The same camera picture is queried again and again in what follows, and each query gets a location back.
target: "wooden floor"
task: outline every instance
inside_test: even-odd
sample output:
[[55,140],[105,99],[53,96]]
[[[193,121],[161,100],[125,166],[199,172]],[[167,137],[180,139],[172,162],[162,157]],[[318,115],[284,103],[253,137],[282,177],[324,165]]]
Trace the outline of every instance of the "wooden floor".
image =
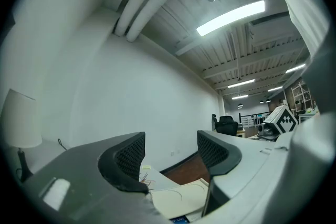
[[[258,129],[254,127],[245,128],[245,131],[245,139],[258,133]],[[199,154],[195,155],[177,168],[165,173],[164,176],[180,185],[188,184],[200,178],[203,178],[210,183],[209,173]]]

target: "white t-shirt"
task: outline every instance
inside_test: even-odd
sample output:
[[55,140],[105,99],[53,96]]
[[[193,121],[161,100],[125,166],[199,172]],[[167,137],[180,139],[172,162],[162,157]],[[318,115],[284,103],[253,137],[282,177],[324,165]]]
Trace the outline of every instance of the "white t-shirt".
[[285,0],[293,24],[298,28],[313,56],[331,25],[331,16],[323,0]]

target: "rectangular light panel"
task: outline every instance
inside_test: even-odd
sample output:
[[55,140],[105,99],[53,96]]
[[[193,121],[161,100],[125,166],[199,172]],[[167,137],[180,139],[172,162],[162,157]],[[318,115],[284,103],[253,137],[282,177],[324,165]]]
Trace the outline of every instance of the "rectangular light panel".
[[273,91],[280,90],[280,89],[282,89],[282,86],[281,86],[281,87],[274,88],[274,89],[270,89],[270,90],[268,90],[268,91],[269,91],[269,92],[273,92]]
[[210,32],[217,30],[225,25],[264,11],[265,1],[262,0],[251,3],[246,6],[231,10],[230,12],[223,15],[220,15],[219,17],[197,28],[197,32],[200,34],[200,36],[203,37],[206,34],[209,34]]
[[287,74],[287,73],[291,73],[291,72],[293,72],[293,71],[295,71],[295,70],[298,70],[298,69],[300,69],[300,68],[304,68],[305,66],[306,66],[306,64],[304,63],[304,64],[302,64],[302,65],[300,65],[300,66],[297,66],[297,67],[288,69],[288,70],[286,71],[286,74]]
[[232,100],[246,98],[246,97],[248,97],[248,95],[236,96],[236,97],[232,97]]
[[245,81],[245,82],[241,82],[241,83],[230,85],[230,86],[228,86],[228,88],[233,88],[233,87],[237,87],[237,86],[253,83],[255,81],[256,81],[255,79],[251,79],[251,80],[248,80],[248,81]]

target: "lampshade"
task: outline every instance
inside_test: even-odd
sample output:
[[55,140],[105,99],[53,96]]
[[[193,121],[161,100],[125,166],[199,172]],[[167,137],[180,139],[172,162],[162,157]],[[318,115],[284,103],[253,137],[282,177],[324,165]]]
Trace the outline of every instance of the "lampshade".
[[6,97],[0,120],[5,142],[14,147],[35,147],[42,143],[36,101],[12,89]]

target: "lamp base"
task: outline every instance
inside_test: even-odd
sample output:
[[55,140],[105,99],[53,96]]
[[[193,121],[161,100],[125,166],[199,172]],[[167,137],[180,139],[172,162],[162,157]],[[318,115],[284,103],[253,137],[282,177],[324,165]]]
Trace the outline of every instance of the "lamp base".
[[33,174],[28,168],[25,153],[20,148],[17,152],[17,155],[19,156],[19,160],[20,160],[20,164],[21,164],[21,168],[22,168],[22,174],[21,174],[21,179],[20,180],[23,183]]

